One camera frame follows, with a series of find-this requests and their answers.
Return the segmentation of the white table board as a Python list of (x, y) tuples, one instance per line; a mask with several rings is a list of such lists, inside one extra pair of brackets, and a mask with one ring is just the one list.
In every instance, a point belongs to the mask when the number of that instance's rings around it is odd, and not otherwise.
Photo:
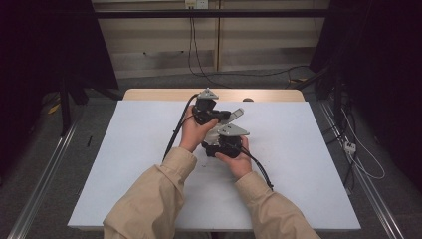
[[(183, 102), (121, 101), (69, 224), (99, 230), (106, 215), (138, 177), (161, 162)], [(337, 169), (306, 102), (220, 102), (220, 110), (244, 109), (235, 124), (249, 132), (250, 150), (275, 191), (294, 202), (319, 231), (360, 227)], [(250, 215), (222, 161), (197, 148), (197, 165), (184, 186), (181, 231), (249, 231)]]

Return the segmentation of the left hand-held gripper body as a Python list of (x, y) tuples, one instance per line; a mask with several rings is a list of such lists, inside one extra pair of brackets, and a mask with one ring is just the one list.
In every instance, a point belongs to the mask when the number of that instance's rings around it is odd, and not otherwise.
[(224, 120), (224, 111), (214, 109), (216, 100), (218, 99), (219, 97), (210, 89), (205, 89), (197, 96), (196, 103), (192, 109), (192, 113), (197, 123), (203, 125), (212, 119), (217, 119), (218, 121)]

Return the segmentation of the wooden table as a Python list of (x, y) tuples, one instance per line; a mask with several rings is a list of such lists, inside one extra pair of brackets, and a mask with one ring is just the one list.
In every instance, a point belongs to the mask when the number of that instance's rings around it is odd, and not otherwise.
[[(187, 101), (201, 89), (129, 89), (125, 101)], [(215, 89), (214, 93), (224, 102), (303, 102), (303, 94), (298, 90), (256, 90), (256, 89)]]

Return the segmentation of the black curtain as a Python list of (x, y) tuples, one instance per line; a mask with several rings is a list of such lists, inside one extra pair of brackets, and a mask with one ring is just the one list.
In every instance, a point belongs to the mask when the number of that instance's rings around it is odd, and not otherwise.
[(0, 0), (0, 184), (47, 93), (117, 89), (93, 0)]
[(339, 60), (350, 95), (422, 192), (422, 0), (329, 0), (310, 68)]

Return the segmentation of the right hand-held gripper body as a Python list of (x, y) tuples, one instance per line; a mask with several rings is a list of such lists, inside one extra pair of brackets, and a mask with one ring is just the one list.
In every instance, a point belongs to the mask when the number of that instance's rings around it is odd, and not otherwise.
[(202, 147), (205, 149), (207, 156), (214, 157), (216, 152), (221, 152), (231, 158), (237, 157), (242, 148), (241, 136), (250, 134), (245, 129), (232, 123), (221, 125), (218, 133), (217, 144), (210, 145), (205, 141), (202, 142)]

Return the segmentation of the black horizontal bar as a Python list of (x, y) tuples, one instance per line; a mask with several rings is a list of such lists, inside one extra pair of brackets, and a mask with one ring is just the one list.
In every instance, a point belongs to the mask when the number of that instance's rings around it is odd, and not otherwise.
[(318, 18), (332, 14), (327, 9), (214, 9), (214, 10), (101, 10), (97, 18)]

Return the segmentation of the clear glass jar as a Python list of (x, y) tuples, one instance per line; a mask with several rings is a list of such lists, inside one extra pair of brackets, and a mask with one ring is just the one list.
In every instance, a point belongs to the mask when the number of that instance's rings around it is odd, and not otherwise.
[(211, 130), (209, 130), (204, 138), (204, 141), (207, 144), (214, 145), (218, 143), (219, 139), (219, 133), (218, 130), (221, 127), (220, 124), (217, 124), (215, 127), (213, 127)]

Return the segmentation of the person's right hand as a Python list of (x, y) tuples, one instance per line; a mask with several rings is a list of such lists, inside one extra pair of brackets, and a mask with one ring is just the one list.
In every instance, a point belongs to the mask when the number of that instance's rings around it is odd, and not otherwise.
[(253, 171), (251, 158), (243, 152), (235, 158), (231, 158), (221, 152), (216, 152), (215, 156), (228, 165), (236, 179), (240, 179)]

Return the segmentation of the person's left hand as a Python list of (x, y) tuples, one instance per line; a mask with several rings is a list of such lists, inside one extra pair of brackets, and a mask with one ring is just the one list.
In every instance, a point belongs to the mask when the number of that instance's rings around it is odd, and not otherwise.
[(198, 124), (193, 116), (193, 105), (189, 106), (182, 123), (182, 136), (179, 146), (193, 152), (204, 140), (206, 134), (216, 126), (217, 119), (212, 119), (205, 124)]

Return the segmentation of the aluminium floor rail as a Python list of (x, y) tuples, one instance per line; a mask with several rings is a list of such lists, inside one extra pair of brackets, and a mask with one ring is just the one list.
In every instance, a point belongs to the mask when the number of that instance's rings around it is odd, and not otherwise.
[(7, 239), (26, 239), (77, 127), (78, 123), (75, 121), (69, 126), (65, 133), (60, 136), (57, 146), (51, 155), (42, 176), (38, 180), (35, 189), (23, 207)]
[[(351, 135), (348, 135), (345, 131), (340, 132), (339, 125), (336, 125), (333, 120), (333, 111), (330, 107), (329, 103), (320, 103), (320, 108), (328, 121), (331, 130), (335, 135), (336, 141), (339, 143), (342, 152), (345, 154), (345, 158), (347, 159), (348, 163), (351, 165), (354, 177), (357, 179), (359, 184), (361, 185), (366, 197), (369, 200), (371, 207), (373, 208), (378, 220), (380, 221), (384, 231), (386, 232), (389, 239), (405, 239), (404, 234), (402, 233), (399, 225), (393, 216), (391, 210), (388, 208), (385, 200), (382, 198), (381, 194), (379, 193), (378, 189), (376, 188), (373, 180), (380, 180), (384, 179), (386, 176), (386, 172), (382, 164), (379, 160), (375, 157), (375, 155), (361, 142), (359, 137), (356, 135), (355, 129), (350, 122), (350, 119), (347, 117), (344, 109), (342, 109), (343, 118), (345, 120), (345, 124), (347, 129), (350, 131)], [(374, 175), (373, 173), (369, 173), (368, 170), (363, 165), (360, 158), (357, 156), (357, 151), (354, 155), (350, 155), (343, 150), (343, 144), (346, 141), (356, 142), (360, 149), (365, 151), (379, 166), (381, 170), (381, 174), (379, 176)]]

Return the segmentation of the black metal stand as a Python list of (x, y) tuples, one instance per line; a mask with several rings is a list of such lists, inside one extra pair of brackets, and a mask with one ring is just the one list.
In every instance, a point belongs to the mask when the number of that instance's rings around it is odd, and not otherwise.
[(336, 125), (341, 125), (343, 119), (343, 113), (341, 109), (342, 75), (338, 64), (327, 64), (321, 70), (316, 72), (312, 77), (293, 86), (293, 90), (301, 91), (310, 85), (315, 86), (316, 97), (319, 100), (328, 100), (330, 94), (332, 94), (333, 120)]
[(85, 92), (85, 89), (93, 89), (94, 91), (114, 101), (120, 101), (123, 99), (122, 94), (115, 93), (110, 88), (103, 87), (88, 78), (62, 77), (60, 79), (60, 104), (62, 113), (61, 136), (65, 136), (72, 125), (69, 97), (72, 97), (77, 105), (85, 105), (89, 101), (89, 97)]

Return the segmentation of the white wall socket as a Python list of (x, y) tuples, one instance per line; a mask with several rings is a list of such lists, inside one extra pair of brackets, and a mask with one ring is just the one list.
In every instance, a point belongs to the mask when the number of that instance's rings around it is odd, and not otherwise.
[(208, 9), (208, 0), (185, 0), (186, 9)]

